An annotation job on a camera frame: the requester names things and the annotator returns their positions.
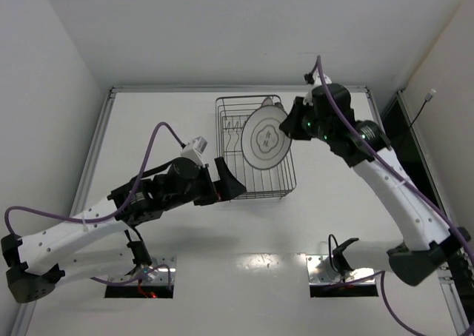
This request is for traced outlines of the white plate thin green rim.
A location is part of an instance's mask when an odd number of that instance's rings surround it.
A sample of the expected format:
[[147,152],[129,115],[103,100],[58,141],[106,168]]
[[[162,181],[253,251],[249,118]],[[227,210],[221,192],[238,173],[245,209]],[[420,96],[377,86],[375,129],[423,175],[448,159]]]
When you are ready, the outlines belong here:
[[241,151],[245,161],[255,169],[278,166],[290,151],[291,139],[280,129],[287,114],[277,106],[264,106],[245,121],[241,134]]

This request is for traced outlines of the orange sunburst plate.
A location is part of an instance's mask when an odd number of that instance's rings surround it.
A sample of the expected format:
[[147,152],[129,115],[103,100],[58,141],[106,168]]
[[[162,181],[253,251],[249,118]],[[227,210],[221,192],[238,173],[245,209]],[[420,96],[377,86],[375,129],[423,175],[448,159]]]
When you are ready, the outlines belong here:
[[274,102],[273,99],[269,96],[267,96],[261,103],[261,107],[268,107],[268,106],[273,106]]

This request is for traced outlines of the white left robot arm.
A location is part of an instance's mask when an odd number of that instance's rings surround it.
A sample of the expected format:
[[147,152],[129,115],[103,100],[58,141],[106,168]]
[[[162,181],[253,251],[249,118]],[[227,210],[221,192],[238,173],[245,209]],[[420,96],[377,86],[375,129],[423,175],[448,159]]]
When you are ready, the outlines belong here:
[[108,235],[128,233],[158,220],[165,212],[192,203],[208,206],[231,201],[247,189],[231,173],[222,157],[215,159],[218,180],[207,165],[175,158],[149,169],[114,189],[96,205],[49,229],[21,237],[10,233],[1,239],[8,266],[7,286],[17,303],[30,303],[69,281],[97,278],[120,269],[130,281],[144,279],[154,270],[143,239],[129,240],[124,248],[105,256],[87,258],[79,250]]

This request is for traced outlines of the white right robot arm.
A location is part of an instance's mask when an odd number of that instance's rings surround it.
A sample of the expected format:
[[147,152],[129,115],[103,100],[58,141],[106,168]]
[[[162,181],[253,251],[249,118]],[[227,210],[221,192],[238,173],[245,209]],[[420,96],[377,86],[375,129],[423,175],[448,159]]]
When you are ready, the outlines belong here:
[[356,120],[347,88],[313,87],[294,99],[279,128],[293,140],[326,143],[374,191],[401,233],[401,241],[394,242],[346,240],[330,253],[330,271],[345,277],[355,269],[371,268],[417,286],[468,247],[469,232],[454,226],[414,186],[380,126]]

